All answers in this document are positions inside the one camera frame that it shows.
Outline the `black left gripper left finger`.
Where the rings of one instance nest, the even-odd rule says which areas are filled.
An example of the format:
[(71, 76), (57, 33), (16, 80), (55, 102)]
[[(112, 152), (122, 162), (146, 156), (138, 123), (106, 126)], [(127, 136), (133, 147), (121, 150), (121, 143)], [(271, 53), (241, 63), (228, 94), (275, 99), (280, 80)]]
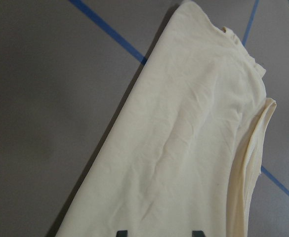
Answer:
[(128, 230), (119, 230), (119, 231), (117, 231), (116, 237), (128, 237)]

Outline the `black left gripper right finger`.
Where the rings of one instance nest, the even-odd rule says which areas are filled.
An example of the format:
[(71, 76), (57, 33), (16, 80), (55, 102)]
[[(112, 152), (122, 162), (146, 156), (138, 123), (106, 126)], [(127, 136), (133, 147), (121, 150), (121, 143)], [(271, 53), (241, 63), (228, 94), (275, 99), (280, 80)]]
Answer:
[(205, 233), (201, 230), (193, 230), (192, 237), (206, 237)]

